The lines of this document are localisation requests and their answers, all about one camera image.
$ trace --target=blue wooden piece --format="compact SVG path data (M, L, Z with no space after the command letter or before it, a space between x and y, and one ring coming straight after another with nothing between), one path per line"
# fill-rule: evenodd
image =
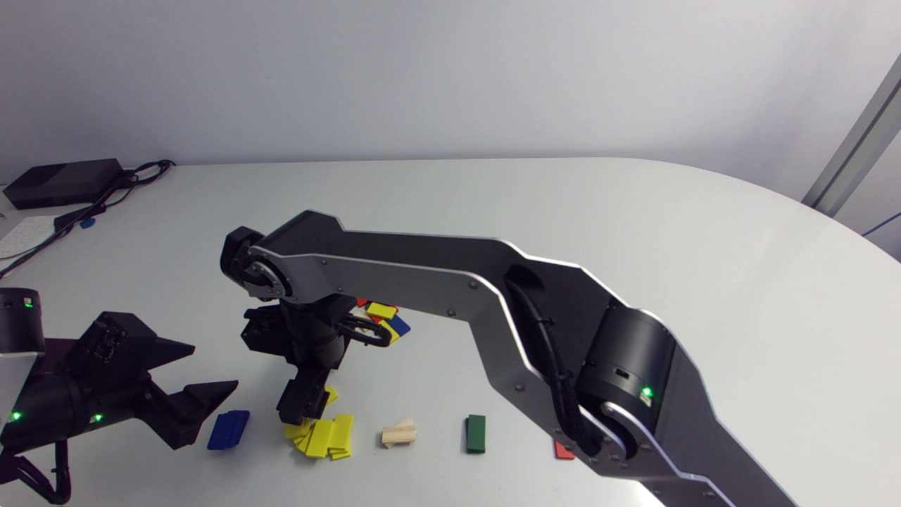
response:
M230 410L216 416L216 424L206 448L221 450L237 446L249 418L249 410Z

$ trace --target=red block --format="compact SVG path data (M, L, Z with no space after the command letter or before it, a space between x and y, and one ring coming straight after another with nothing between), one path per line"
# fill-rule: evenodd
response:
M576 459L576 455L566 450L563 444L557 440L554 440L554 453L557 455L557 459Z

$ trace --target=white wall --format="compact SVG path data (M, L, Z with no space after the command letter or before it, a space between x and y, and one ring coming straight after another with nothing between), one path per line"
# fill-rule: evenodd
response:
M899 18L896 0L5 0L0 174L619 155L801 198Z

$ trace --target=green block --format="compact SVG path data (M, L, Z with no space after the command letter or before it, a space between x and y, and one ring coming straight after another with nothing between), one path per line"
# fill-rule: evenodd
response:
M485 416L469 414L466 418L466 452L469 454L485 452Z

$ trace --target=blue cable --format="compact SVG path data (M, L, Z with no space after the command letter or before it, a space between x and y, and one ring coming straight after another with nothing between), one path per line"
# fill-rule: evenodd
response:
M892 220L894 220L894 219L896 219L896 218L898 218L898 217L901 217L901 211L899 211L898 213L894 214L892 217L886 219L884 222L882 222L882 223L879 224L878 226L875 226L875 227L873 227L872 229L870 229L869 231L863 233L862 236L866 236L866 235L868 235L869 233L875 232L875 231L876 231L877 229L879 229L880 227L884 226L884 225L887 224L888 222L891 222Z

